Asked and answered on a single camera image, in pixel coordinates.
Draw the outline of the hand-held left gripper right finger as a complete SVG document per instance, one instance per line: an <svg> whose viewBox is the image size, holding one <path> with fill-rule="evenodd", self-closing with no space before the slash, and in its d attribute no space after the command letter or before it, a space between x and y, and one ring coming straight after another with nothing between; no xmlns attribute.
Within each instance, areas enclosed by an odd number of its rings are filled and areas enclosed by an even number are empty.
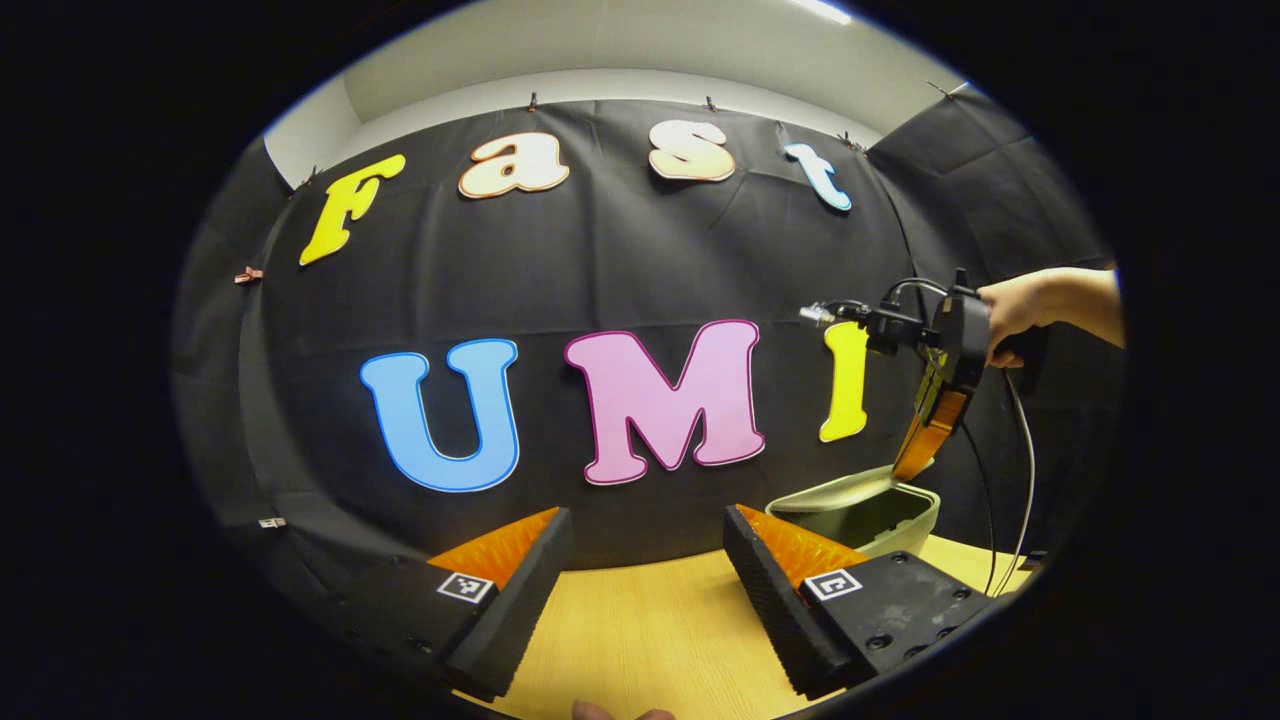
<svg viewBox="0 0 1280 720"><path fill-rule="evenodd" d="M908 551L877 557L741 503L722 533L797 694L818 700L895 671L992 598Z"/></svg>

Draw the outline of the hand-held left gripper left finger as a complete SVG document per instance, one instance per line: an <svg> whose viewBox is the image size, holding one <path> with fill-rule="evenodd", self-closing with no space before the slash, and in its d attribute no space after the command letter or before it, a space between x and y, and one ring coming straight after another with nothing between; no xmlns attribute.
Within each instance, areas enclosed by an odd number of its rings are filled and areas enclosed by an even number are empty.
<svg viewBox="0 0 1280 720"><path fill-rule="evenodd" d="M396 673L492 702L509 691L572 556L567 507L428 560L393 556L340 588L340 629Z"/></svg>

